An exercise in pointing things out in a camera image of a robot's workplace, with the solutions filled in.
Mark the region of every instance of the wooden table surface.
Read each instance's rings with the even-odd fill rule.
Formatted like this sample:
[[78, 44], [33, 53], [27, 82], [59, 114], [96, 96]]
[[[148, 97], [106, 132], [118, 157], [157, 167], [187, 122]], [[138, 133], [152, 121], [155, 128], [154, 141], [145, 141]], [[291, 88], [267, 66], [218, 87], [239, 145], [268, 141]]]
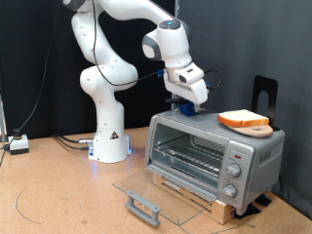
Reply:
[[134, 152], [117, 164], [91, 161], [54, 138], [32, 139], [28, 154], [8, 153], [0, 169], [0, 233], [312, 233], [311, 220], [272, 193], [267, 208], [257, 206], [260, 214], [225, 225], [203, 214], [181, 227], [161, 216], [159, 227], [142, 221], [112, 183], [145, 167], [147, 131], [126, 130]]

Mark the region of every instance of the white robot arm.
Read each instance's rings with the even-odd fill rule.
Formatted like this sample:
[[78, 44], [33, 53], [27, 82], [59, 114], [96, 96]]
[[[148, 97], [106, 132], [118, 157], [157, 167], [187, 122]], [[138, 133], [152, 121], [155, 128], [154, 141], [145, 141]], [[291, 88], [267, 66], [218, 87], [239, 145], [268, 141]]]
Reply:
[[149, 0], [63, 0], [63, 4], [77, 11], [72, 19], [75, 37], [85, 58], [96, 64], [84, 70], [80, 78], [83, 90], [93, 98], [97, 108], [97, 132], [90, 159], [115, 163], [127, 158], [124, 107], [116, 101], [114, 92], [129, 89], [137, 80], [137, 70], [112, 50], [98, 21], [95, 27], [95, 19], [102, 12], [117, 20], [147, 19], [157, 24], [143, 38], [142, 48], [149, 59], [165, 62], [166, 89], [197, 105], [207, 100], [204, 72], [192, 62], [188, 28], [182, 21]]

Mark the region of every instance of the oven door handle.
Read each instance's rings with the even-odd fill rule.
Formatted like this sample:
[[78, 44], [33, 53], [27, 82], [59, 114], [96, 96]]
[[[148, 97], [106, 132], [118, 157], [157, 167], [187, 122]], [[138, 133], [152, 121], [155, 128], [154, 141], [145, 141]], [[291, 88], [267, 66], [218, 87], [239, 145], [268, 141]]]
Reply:
[[[135, 215], [139, 216], [143, 220], [147, 221], [148, 223], [159, 226], [160, 220], [158, 220], [159, 212], [162, 211], [162, 209], [151, 202], [147, 201], [146, 199], [142, 198], [141, 196], [137, 195], [134, 191], [127, 192], [127, 195], [129, 196], [129, 201], [126, 203], [126, 207]], [[145, 207], [150, 209], [153, 213], [152, 216], [148, 215], [147, 213], [144, 213], [142, 210], [137, 208], [135, 206], [135, 200], [143, 204]]]

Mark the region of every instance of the toast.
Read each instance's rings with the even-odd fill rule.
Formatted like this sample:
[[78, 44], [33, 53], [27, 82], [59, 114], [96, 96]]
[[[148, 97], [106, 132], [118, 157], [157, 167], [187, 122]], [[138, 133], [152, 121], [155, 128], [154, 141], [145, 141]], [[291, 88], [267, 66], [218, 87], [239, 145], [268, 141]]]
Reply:
[[217, 116], [217, 120], [224, 125], [236, 128], [269, 124], [267, 117], [255, 114], [246, 109], [220, 113]]

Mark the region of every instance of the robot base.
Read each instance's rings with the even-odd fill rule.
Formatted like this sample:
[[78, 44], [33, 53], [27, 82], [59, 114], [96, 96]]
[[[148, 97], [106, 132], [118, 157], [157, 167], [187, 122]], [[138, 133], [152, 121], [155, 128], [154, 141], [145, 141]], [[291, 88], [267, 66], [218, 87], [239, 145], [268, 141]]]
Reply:
[[93, 144], [89, 145], [89, 159], [102, 163], [118, 163], [131, 154], [128, 136], [124, 129], [99, 129], [95, 134]]

